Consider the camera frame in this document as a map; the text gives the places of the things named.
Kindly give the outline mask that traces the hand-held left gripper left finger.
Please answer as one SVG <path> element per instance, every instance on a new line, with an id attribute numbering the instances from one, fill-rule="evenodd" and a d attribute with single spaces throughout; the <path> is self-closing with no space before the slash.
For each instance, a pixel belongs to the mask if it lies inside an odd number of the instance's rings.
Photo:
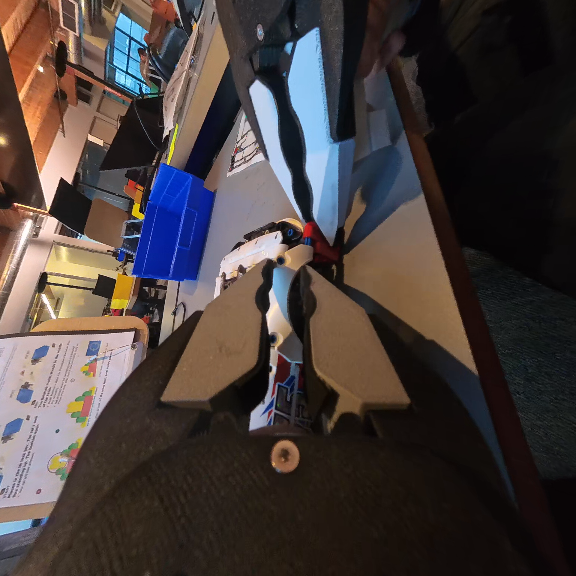
<path id="1" fill-rule="evenodd" d="M 251 412 L 269 385 L 274 263 L 263 260 L 209 303 L 162 395 L 166 404 L 210 412 Z"/>

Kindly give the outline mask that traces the holographic sticker sheet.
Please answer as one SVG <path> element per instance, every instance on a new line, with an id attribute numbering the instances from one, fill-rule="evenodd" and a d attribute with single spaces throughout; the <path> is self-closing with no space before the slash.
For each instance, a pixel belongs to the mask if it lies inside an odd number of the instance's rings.
<path id="1" fill-rule="evenodd" d="M 240 124 L 235 139 L 234 148 L 230 156 L 230 163 L 226 176 L 232 176 L 265 160 L 259 148 L 255 134 L 251 129 L 247 116 L 240 114 Z"/>

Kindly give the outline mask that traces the blue plastic bin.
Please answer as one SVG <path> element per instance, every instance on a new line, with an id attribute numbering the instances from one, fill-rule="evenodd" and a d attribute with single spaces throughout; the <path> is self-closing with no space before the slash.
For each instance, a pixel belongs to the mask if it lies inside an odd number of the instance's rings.
<path id="1" fill-rule="evenodd" d="M 197 280 L 214 200 L 215 193 L 202 179 L 161 163 L 148 198 L 133 275 Z"/>

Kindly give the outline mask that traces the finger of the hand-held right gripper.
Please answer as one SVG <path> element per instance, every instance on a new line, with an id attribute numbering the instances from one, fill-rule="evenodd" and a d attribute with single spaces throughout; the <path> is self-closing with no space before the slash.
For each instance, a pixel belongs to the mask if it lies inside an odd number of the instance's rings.
<path id="1" fill-rule="evenodd" d="M 304 139 L 304 174 L 312 194 L 313 221 L 333 246 L 347 218 L 356 144 L 354 138 L 337 142 L 330 133 L 319 27 L 297 40 L 287 88 Z"/>
<path id="2" fill-rule="evenodd" d="M 304 169 L 304 138 L 289 103 L 286 82 L 283 78 L 256 78 L 249 96 L 270 166 L 294 210 L 310 222 L 312 192 Z"/>

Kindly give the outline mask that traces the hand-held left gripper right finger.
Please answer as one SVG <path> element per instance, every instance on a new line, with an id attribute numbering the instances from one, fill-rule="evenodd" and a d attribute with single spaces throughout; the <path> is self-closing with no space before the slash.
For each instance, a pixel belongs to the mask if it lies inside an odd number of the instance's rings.
<path id="1" fill-rule="evenodd" d="M 411 400 L 364 308 L 316 270 L 300 271 L 303 367 L 314 424 L 335 428 L 345 414 L 403 411 Z"/>

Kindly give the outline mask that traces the black monitor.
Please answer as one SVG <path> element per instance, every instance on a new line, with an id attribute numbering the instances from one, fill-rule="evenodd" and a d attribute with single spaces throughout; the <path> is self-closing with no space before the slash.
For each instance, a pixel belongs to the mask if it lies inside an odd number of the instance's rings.
<path id="1" fill-rule="evenodd" d="M 100 165 L 101 171 L 151 167 L 163 150 L 163 96 L 132 101 Z"/>

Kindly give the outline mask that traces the white brick race car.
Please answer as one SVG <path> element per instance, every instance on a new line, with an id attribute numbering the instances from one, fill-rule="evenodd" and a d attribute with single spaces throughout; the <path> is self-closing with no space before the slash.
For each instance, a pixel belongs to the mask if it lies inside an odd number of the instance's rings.
<path id="1" fill-rule="evenodd" d="M 271 426 L 311 428 L 302 366 L 304 320 L 299 270 L 308 265 L 333 281 L 341 251 L 340 245 L 327 242 L 315 223 L 303 225 L 287 218 L 246 233 L 220 261 L 215 298 L 261 261 L 275 263 L 266 314 L 271 348 L 268 389 L 250 414 L 250 431 Z"/>

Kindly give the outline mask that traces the instruction sheet on wooden board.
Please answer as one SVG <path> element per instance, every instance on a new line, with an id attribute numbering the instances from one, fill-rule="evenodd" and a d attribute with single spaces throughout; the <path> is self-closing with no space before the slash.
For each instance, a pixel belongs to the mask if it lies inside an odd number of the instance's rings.
<path id="1" fill-rule="evenodd" d="M 134 316 L 1 336 L 1 522 L 51 513 L 95 421 L 148 350 Z"/>

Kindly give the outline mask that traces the person's right hand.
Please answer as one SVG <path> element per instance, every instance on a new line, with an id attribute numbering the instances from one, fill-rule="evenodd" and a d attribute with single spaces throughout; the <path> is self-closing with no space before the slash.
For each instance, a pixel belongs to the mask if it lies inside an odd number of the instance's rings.
<path id="1" fill-rule="evenodd" d="M 369 1 L 366 27 L 357 76 L 364 78 L 386 67 L 404 46 L 406 37 L 399 30 L 385 34 L 386 27 L 400 1 Z"/>

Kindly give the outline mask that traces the person's brown garment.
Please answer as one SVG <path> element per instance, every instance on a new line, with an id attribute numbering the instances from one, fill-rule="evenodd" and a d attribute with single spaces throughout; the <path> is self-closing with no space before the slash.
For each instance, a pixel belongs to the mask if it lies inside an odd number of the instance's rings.
<path id="1" fill-rule="evenodd" d="M 404 29 L 461 245 L 575 298 L 575 1 L 421 1 Z"/>

